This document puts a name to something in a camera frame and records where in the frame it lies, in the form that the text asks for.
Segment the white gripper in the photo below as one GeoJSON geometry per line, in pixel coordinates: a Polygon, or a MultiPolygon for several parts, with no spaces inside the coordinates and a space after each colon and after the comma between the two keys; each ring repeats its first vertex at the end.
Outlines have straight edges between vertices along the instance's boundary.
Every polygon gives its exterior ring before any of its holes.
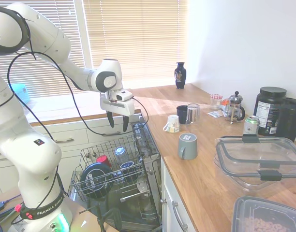
{"type": "Polygon", "coordinates": [[[123,132],[127,131],[129,125],[129,116],[134,114],[134,102],[132,99],[126,101],[110,101],[106,98],[104,93],[100,94],[100,107],[107,111],[107,119],[111,128],[114,128],[115,122],[113,113],[122,115],[123,119],[123,132]]]}

